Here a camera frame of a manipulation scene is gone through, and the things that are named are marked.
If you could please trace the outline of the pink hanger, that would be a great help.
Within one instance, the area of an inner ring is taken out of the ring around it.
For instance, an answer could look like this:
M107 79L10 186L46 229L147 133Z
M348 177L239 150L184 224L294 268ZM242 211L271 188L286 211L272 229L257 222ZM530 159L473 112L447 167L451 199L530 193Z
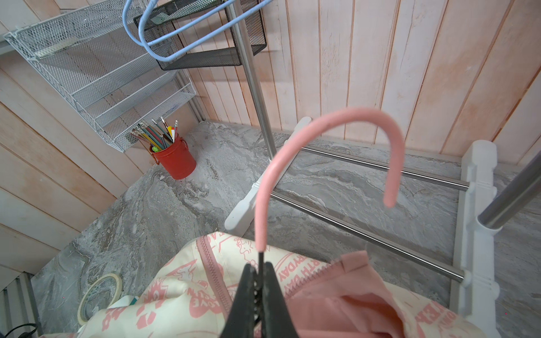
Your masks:
M274 156L267 167L256 194L255 206L255 244L258 251L258 264L264 261L267 246L267 220L271 193L280 180L287 165L298 152L318 136L341 125L353 122L371 123L382 129L390 142L391 154L385 184L383 203L392 208L397 203L400 190L402 169L404 166L405 146L402 131L388 114L374 108L344 108L341 111L322 116L293 135L282 149Z

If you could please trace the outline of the cream pink print jacket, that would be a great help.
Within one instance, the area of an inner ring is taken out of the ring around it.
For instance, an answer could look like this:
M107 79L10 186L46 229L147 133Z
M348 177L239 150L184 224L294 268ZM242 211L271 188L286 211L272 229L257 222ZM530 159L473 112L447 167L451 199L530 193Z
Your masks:
M66 337L217 337L255 263L253 241L214 232L186 245L128 306L95 314ZM386 283L365 251L324 263L276 247L275 269L300 337L481 337L474 324L409 290Z

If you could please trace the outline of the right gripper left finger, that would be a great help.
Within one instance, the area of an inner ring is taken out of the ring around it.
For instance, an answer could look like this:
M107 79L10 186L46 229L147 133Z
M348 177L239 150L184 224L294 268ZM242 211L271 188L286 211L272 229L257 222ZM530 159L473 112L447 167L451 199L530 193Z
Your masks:
M221 338L254 337L258 318L256 282L256 269L251 264L246 264Z

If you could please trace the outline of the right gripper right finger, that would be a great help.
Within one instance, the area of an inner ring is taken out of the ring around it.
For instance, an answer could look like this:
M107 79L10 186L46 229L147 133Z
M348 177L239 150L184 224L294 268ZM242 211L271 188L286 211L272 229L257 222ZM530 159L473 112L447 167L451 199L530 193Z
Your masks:
M265 262L262 266L261 281L261 336L298 337L270 262Z

